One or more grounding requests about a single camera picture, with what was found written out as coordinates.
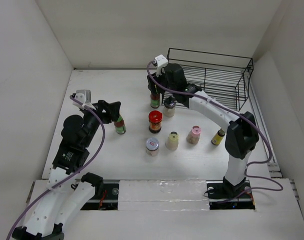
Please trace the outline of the yellow cap chili sauce bottle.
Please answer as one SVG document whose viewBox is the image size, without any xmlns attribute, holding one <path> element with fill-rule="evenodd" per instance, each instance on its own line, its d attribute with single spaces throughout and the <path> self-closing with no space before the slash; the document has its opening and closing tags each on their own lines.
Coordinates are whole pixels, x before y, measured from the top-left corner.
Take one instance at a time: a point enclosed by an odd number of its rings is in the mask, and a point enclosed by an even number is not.
<svg viewBox="0 0 304 240">
<path fill-rule="evenodd" d="M 157 109 L 160 106 L 160 93 L 155 85 L 151 86 L 150 106 Z"/>
</svg>

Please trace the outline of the green label sauce bottle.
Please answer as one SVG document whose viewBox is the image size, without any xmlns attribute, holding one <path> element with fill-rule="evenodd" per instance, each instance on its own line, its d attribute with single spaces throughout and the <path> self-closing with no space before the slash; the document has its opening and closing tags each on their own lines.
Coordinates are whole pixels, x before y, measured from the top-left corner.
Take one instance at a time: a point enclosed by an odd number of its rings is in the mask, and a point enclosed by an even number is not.
<svg viewBox="0 0 304 240">
<path fill-rule="evenodd" d="M 114 124 L 115 130 L 118 134 L 122 135 L 122 134 L 126 133 L 125 122 L 121 115 L 119 115 L 117 121 L 114 121 L 113 124 Z"/>
</svg>

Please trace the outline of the red lid chili jar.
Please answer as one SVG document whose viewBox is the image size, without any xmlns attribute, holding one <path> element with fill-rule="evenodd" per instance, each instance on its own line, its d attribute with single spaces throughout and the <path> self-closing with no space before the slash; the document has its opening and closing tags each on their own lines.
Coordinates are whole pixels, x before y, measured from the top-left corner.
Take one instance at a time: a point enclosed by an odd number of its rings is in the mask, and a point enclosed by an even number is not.
<svg viewBox="0 0 304 240">
<path fill-rule="evenodd" d="M 149 119 L 149 130 L 153 134 L 157 134 L 161 131 L 161 122 L 163 119 L 163 115 L 161 112 L 157 110 L 153 110 L 148 115 Z"/>
</svg>

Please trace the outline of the small yellow oil bottle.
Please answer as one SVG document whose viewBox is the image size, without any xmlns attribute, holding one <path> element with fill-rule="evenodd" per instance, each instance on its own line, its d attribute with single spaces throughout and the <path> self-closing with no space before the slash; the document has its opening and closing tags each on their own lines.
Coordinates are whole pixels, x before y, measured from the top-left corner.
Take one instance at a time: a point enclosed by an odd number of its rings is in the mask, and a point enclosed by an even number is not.
<svg viewBox="0 0 304 240">
<path fill-rule="evenodd" d="M 218 146 L 218 145 L 222 142 L 222 140 L 223 140 L 225 134 L 226 134 L 226 133 L 225 133 L 222 129 L 219 129 L 219 130 L 217 131 L 217 133 L 216 133 L 216 134 L 213 136 L 213 138 L 211 139 L 211 143 L 212 143 L 213 145 L 215 145 L 215 146 Z"/>
</svg>

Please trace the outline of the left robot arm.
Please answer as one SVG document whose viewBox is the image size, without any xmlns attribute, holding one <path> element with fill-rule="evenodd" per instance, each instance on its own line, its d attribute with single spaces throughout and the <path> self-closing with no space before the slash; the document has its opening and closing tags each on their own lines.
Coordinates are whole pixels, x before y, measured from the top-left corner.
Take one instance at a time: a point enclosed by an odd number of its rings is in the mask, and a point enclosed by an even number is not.
<svg viewBox="0 0 304 240">
<path fill-rule="evenodd" d="M 8 238 L 15 240 L 61 240 L 71 220 L 91 198 L 105 196 L 103 178 L 86 173 L 76 184 L 77 175 L 96 156 L 89 158 L 88 147 L 99 127 L 119 119 L 121 103 L 99 100 L 95 104 L 80 102 L 70 97 L 83 116 L 71 115 L 65 119 L 62 141 L 53 160 L 46 190 L 25 211 L 35 209 L 22 226 L 16 223 Z"/>
</svg>

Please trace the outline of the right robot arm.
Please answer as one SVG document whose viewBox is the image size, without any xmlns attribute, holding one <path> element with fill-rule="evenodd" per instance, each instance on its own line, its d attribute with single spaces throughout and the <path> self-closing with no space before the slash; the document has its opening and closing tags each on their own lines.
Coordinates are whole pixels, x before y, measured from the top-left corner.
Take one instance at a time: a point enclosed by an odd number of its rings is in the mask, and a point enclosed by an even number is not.
<svg viewBox="0 0 304 240">
<path fill-rule="evenodd" d="M 171 93 L 174 100 L 204 115 L 225 132 L 225 149 L 229 160 L 220 187 L 220 198 L 230 201 L 243 195 L 248 160 L 259 141 L 254 116 L 248 111 L 239 113 L 229 109 L 211 98 L 200 86 L 187 82 L 179 64 L 153 60 L 148 65 L 156 67 L 154 73 L 147 73 L 148 89 L 152 95 Z"/>
</svg>

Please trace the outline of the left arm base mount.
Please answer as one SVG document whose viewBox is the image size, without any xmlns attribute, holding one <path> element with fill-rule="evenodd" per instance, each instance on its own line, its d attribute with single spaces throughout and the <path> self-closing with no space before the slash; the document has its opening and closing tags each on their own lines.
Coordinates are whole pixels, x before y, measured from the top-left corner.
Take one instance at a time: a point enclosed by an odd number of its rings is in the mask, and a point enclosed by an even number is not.
<svg viewBox="0 0 304 240">
<path fill-rule="evenodd" d="M 118 210 L 119 180 L 104 180 L 103 189 L 88 200 L 82 211 Z"/>
</svg>

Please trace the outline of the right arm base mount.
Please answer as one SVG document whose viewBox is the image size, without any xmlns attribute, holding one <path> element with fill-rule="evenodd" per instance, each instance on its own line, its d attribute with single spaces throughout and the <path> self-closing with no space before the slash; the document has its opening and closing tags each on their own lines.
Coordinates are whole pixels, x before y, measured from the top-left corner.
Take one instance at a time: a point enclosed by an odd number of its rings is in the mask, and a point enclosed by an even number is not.
<svg viewBox="0 0 304 240">
<path fill-rule="evenodd" d="M 254 198 L 251 192 L 247 191 L 241 195 L 245 189 L 250 188 L 250 183 L 246 180 L 236 191 L 229 191 L 222 180 L 206 181 L 206 190 L 203 194 L 209 201 L 210 210 L 255 210 Z"/>
</svg>

